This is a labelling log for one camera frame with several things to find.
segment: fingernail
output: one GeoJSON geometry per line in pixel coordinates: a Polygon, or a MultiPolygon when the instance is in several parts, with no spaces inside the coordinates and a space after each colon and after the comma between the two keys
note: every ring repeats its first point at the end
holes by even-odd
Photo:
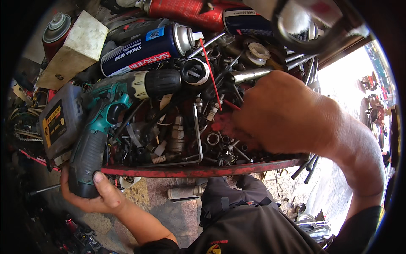
{"type": "Polygon", "coordinates": [[[95,173],[95,175],[93,176],[93,181],[95,181],[96,183],[101,182],[101,180],[103,180],[103,179],[104,179],[104,175],[100,171],[97,171],[95,173]]]}

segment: right hand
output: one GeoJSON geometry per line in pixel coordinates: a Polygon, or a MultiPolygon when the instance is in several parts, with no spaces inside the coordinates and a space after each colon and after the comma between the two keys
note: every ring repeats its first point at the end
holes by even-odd
{"type": "Polygon", "coordinates": [[[100,171],[93,175],[93,182],[100,196],[97,198],[81,198],[69,190],[69,165],[62,168],[60,176],[60,188],[63,197],[71,204],[79,207],[87,213],[112,213],[118,214],[123,211],[129,202],[124,194],[110,183],[107,177],[100,171]]]}
{"type": "Polygon", "coordinates": [[[233,120],[268,152],[320,152],[334,141],[340,115],[334,100],[275,70],[246,91],[233,120]]]}

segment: cordless drill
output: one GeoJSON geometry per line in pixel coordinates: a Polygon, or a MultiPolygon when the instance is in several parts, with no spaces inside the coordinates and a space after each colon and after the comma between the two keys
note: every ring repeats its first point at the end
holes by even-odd
{"type": "Polygon", "coordinates": [[[83,198],[97,197],[93,173],[102,168],[108,130],[118,122],[120,113],[133,103],[174,93],[180,87],[179,72],[169,69],[129,72],[92,85],[84,94],[84,98],[91,98],[86,107],[90,113],[72,151],[69,189],[83,198]]]}

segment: black shirt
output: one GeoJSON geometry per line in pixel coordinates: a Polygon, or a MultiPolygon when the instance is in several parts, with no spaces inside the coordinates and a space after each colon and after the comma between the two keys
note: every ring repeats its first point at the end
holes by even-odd
{"type": "MultiPolygon", "coordinates": [[[[367,208],[342,226],[327,252],[361,253],[374,235],[382,208],[367,208]]],[[[179,249],[170,239],[134,250],[143,254],[326,253],[309,235],[270,206],[238,206],[206,228],[189,246],[179,249]]]]}

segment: blue spray can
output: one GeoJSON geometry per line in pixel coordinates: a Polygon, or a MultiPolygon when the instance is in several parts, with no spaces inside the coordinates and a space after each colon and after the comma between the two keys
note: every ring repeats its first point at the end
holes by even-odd
{"type": "Polygon", "coordinates": [[[104,76],[110,77],[185,56],[194,46],[194,41],[200,38],[203,38],[201,32],[193,33],[190,27],[179,24],[153,29],[105,54],[101,59],[101,71],[104,76]]]}
{"type": "MultiPolygon", "coordinates": [[[[270,21],[249,7],[224,10],[223,22],[227,31],[233,35],[274,36],[270,21]]],[[[301,41],[308,41],[309,30],[299,35],[293,35],[293,37],[301,41]]]]}

